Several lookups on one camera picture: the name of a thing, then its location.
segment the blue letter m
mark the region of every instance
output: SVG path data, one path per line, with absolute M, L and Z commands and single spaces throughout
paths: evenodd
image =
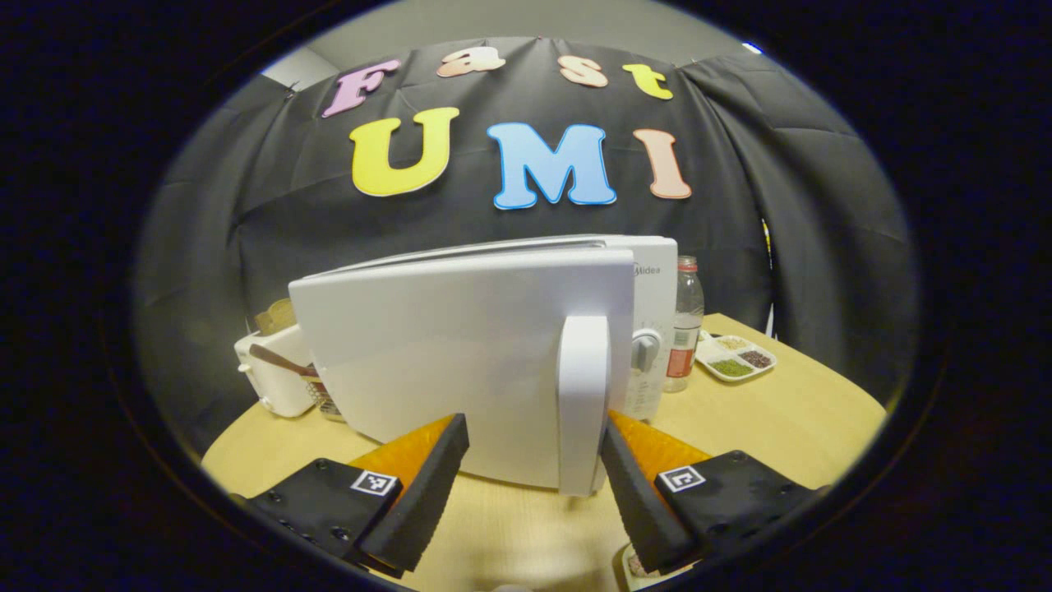
M 549 202 L 563 195 L 566 179 L 573 170 L 570 201 L 588 205 L 613 203 L 618 193 L 610 188 L 603 166 L 603 138 L 606 132 L 594 125 L 570 125 L 555 151 L 548 149 L 541 136 L 526 123 L 498 123 L 486 135 L 501 146 L 501 173 L 504 188 L 493 198 L 501 209 L 519 209 L 537 203 L 537 193 L 526 186 L 529 171 Z

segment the bottle label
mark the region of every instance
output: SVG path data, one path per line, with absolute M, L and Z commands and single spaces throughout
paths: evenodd
M 697 332 L 700 327 L 689 329 L 674 329 L 672 336 L 672 351 L 668 356 L 668 371 L 665 373 L 670 379 L 683 379 L 690 374 L 690 369 L 694 364 L 694 348 L 697 346 Z

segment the midea logo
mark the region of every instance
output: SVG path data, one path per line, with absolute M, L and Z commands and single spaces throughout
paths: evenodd
M 632 274 L 640 275 L 640 274 L 651 274 L 651 273 L 660 273 L 660 272 L 661 272 L 661 267 L 651 267 L 650 265 L 647 265 L 647 266 L 644 267 L 644 266 L 641 266 L 639 263 L 636 263 L 635 264 L 635 272 L 632 273 Z

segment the plastic bottle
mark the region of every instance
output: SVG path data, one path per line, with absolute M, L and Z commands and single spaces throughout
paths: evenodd
M 675 317 L 672 321 L 672 351 L 662 391 L 676 393 L 687 388 L 687 376 L 694 368 L 694 348 L 705 315 L 705 293 L 697 279 L 697 259 L 681 254 L 675 289 Z

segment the table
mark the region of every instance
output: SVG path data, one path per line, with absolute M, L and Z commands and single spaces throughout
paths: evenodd
M 744 450 L 808 488 L 839 477 L 879 430 L 885 410 L 843 376 L 724 315 L 707 315 L 702 328 L 753 342 L 778 364 L 736 384 L 695 364 L 687 389 L 663 396 L 655 428 L 712 455 Z M 377 446 L 317 409 L 287 420 L 256 404 L 202 466 L 227 491 L 252 497 L 315 458 L 349 462 Z M 627 544 L 609 484 L 572 498 L 461 473 L 417 570 L 396 581 L 427 591 L 618 590 L 615 555 Z

